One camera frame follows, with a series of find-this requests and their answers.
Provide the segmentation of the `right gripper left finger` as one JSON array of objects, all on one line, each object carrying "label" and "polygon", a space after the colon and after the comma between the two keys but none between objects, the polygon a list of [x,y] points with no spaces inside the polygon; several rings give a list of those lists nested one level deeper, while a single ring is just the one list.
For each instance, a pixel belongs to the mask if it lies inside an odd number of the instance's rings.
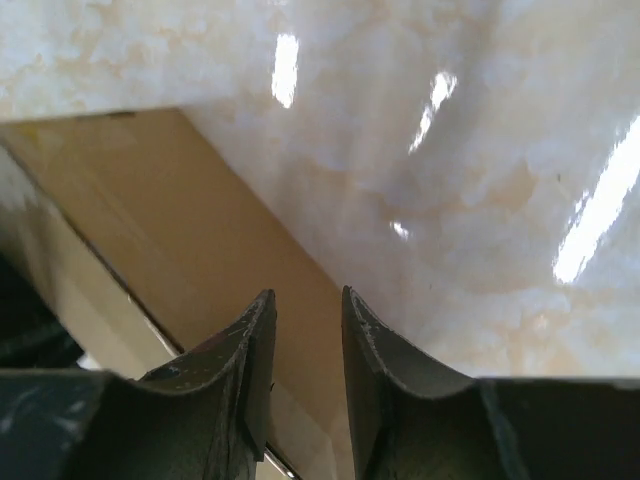
[{"label": "right gripper left finger", "polygon": [[227,328],[127,379],[1,373],[5,479],[251,479],[264,458],[276,333],[261,292]]}]

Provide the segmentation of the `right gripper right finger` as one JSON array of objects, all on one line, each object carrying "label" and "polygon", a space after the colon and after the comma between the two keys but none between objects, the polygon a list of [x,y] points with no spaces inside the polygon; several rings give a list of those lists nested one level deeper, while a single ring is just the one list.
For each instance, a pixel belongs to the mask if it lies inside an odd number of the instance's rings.
[{"label": "right gripper right finger", "polygon": [[344,376],[359,479],[635,479],[639,383],[472,378],[342,292]]}]

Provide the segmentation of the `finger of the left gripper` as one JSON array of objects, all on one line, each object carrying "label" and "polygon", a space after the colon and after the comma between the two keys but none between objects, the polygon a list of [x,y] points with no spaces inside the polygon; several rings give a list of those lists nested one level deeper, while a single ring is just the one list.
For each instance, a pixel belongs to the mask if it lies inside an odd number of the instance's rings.
[{"label": "finger of the left gripper", "polygon": [[1,257],[1,367],[77,367],[83,349],[34,287]]}]

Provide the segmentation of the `brown cardboard express box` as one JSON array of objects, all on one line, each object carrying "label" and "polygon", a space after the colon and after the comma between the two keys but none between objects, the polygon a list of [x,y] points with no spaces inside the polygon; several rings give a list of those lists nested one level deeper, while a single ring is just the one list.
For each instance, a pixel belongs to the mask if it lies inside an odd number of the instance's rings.
[{"label": "brown cardboard express box", "polygon": [[354,475],[341,294],[176,110],[5,124],[2,246],[98,363],[138,376],[276,296],[270,446]]}]

